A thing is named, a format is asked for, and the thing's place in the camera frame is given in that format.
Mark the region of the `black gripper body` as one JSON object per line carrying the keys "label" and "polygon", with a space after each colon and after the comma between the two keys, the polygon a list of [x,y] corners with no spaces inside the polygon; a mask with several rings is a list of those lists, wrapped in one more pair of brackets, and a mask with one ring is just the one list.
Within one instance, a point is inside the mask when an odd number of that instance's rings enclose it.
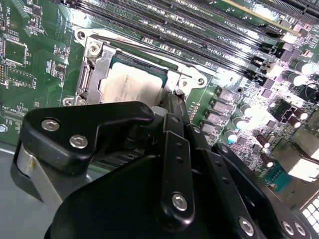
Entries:
{"label": "black gripper body", "polygon": [[193,171],[195,218],[184,231],[157,220],[162,161],[131,162],[73,192],[60,205],[47,239],[233,239],[211,180]]}

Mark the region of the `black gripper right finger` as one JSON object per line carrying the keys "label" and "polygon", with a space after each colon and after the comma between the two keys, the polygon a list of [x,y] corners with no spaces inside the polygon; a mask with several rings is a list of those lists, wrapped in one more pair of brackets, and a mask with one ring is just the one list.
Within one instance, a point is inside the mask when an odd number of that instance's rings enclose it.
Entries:
{"label": "black gripper right finger", "polygon": [[221,199],[231,239],[310,239],[310,229],[225,144],[209,146],[190,124],[182,97],[177,108],[187,124],[197,161],[204,164]]}

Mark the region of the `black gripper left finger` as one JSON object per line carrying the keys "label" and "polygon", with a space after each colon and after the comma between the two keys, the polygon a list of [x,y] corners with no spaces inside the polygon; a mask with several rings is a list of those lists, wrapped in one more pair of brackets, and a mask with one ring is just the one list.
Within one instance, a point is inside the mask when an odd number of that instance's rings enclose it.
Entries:
{"label": "black gripper left finger", "polygon": [[191,154],[177,97],[168,94],[158,108],[121,102],[32,110],[11,167],[15,184],[56,214],[78,189],[153,156],[162,161],[158,222],[189,226],[195,217]]}

